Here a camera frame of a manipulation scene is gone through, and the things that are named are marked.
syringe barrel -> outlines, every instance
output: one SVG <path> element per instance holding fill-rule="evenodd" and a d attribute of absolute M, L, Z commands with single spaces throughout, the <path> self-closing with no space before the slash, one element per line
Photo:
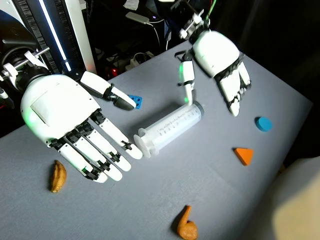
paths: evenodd
<path fill-rule="evenodd" d="M 192 105 L 185 104 L 149 127 L 140 128 L 139 136 L 133 136 L 134 141 L 143 155 L 149 158 L 199 122 L 203 115 L 204 110 L 198 102 L 194 101 Z"/>

robotic hand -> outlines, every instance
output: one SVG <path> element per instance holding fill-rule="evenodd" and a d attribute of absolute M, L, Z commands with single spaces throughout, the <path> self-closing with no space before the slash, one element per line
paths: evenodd
<path fill-rule="evenodd" d="M 102 114 L 99 104 L 81 85 L 124 110 L 133 110 L 136 103 L 113 84 L 88 71 L 78 81 L 66 75 L 51 75 L 39 60 L 49 48 L 31 53 L 29 50 L 35 51 L 37 46 L 33 37 L 15 19 L 11 23 L 20 35 L 1 36 L 6 40 L 14 38 L 11 41 L 14 45 L 1 46 L 5 52 L 2 57 L 0 54 L 3 62 L 0 81 L 7 81 L 23 93 L 20 110 L 26 125 L 86 178 L 99 183 L 104 183 L 108 177 L 121 180 L 122 173 L 118 168 L 129 171 L 131 165 L 99 133 L 97 126 L 132 158 L 141 159 L 143 154 Z M 24 39 L 18 39 L 21 33 L 24 33 Z M 19 46 L 21 41 L 26 44 L 26 37 L 29 37 L 30 46 Z M 3 99 L 8 98 L 4 91 L 0 93 Z"/>
<path fill-rule="evenodd" d="M 181 39 L 189 39 L 193 44 L 192 49 L 175 54 L 181 61 L 179 85 L 185 87 L 186 102 L 192 104 L 193 101 L 195 76 L 192 59 L 195 57 L 202 70 L 216 80 L 229 111 L 236 117 L 240 110 L 240 100 L 251 87 L 250 76 L 242 62 L 244 55 L 227 37 L 208 29 L 209 22 L 201 17 L 203 10 L 199 14 L 194 9 L 192 11 L 192 18 L 179 32 Z"/>

gray table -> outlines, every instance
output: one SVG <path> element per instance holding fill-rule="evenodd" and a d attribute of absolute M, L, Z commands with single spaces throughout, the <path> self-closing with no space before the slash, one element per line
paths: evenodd
<path fill-rule="evenodd" d="M 126 72 L 113 82 L 142 96 L 140 110 L 122 111 L 101 99 L 102 112 L 131 139 L 183 103 L 177 87 L 179 61 L 174 53 L 185 42 Z M 81 177 L 54 149 L 26 126 L 0 139 L 0 238 L 4 240 L 169 240 L 180 239 L 174 219 L 192 205 L 199 240 L 236 239 L 270 184 L 304 123 L 312 103 L 246 57 L 252 88 L 233 117 L 216 83 L 195 66 L 197 100 L 205 115 L 193 128 L 151 159 L 132 164 L 115 183 Z M 268 117 L 273 129 L 261 132 L 254 119 Z M 254 149 L 244 167 L 234 147 Z M 54 160 L 67 170 L 61 192 L 51 193 Z"/>

led light strip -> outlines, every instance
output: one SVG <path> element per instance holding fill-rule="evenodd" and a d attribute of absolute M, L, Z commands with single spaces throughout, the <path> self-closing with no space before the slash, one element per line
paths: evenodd
<path fill-rule="evenodd" d="M 67 60 L 67 57 L 66 57 L 65 52 L 64 52 L 64 50 L 63 50 L 63 48 L 62 48 L 62 46 L 61 46 L 61 43 L 60 43 L 59 38 L 58 38 L 58 36 L 57 36 L 56 30 L 55 30 L 55 28 L 54 28 L 54 25 L 52 24 L 52 21 L 51 21 L 51 19 L 50 19 L 50 16 L 49 16 L 49 13 L 48 13 L 48 11 L 47 11 L 47 8 L 46 8 L 46 5 L 45 5 L 45 3 L 44 3 L 44 0 L 39 0 L 39 3 L 40 3 L 40 5 L 41 5 L 42 11 L 43 11 L 43 13 L 44 13 L 45 19 L 46 19 L 46 21 L 47 21 L 47 23 L 48 23 L 48 25 L 49 25 L 49 27 L 50 27 L 50 30 L 51 30 L 51 33 L 52 33 L 52 35 L 53 35 L 53 38 L 54 38 L 54 40 L 55 40 L 55 42 L 56 42 L 56 45 L 58 46 L 58 49 L 59 49 L 60 54 L 61 54 L 61 56 L 62 56 L 62 59 L 63 59 L 63 60 Z M 69 62 L 66 61 L 66 62 L 65 62 L 65 66 L 66 66 L 67 70 L 70 72 L 70 71 L 71 71 L 71 68 L 70 68 Z"/>

orange triangular block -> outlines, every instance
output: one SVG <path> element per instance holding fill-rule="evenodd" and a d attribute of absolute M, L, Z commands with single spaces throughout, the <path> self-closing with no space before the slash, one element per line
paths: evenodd
<path fill-rule="evenodd" d="M 243 165 L 248 166 L 251 163 L 254 156 L 254 150 L 248 148 L 236 148 L 234 150 L 235 155 L 240 159 Z"/>

